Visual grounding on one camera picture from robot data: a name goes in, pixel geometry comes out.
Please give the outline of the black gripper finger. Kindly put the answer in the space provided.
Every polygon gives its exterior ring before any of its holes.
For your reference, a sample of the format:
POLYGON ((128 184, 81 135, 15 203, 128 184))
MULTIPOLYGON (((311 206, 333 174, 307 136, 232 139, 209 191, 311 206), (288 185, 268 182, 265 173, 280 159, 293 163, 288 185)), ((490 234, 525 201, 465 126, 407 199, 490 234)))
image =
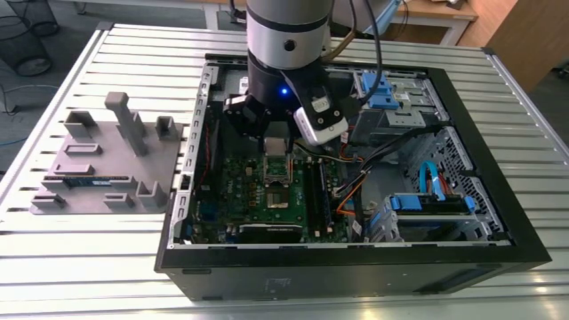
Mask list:
POLYGON ((293 113, 291 111, 287 112, 287 125, 288 125, 287 153, 291 154, 293 152, 295 141, 297 139, 297 125, 296 125, 296 120, 293 118, 293 113))
POLYGON ((257 151, 263 153, 268 129, 268 109, 251 94, 229 95, 223 103, 223 114, 237 135, 256 140, 257 151))

